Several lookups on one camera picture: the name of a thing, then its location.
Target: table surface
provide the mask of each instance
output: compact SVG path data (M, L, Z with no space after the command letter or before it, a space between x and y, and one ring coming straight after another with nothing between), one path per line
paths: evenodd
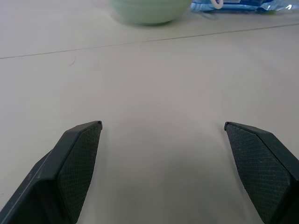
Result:
M0 208L65 130L102 120L79 224L262 224L223 127L299 158L298 14L140 27L106 2L0 4Z

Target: bowl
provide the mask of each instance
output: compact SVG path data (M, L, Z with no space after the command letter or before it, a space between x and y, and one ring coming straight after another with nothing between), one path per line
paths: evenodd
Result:
M115 10L126 20L142 24L166 23L181 16L192 0L111 0Z

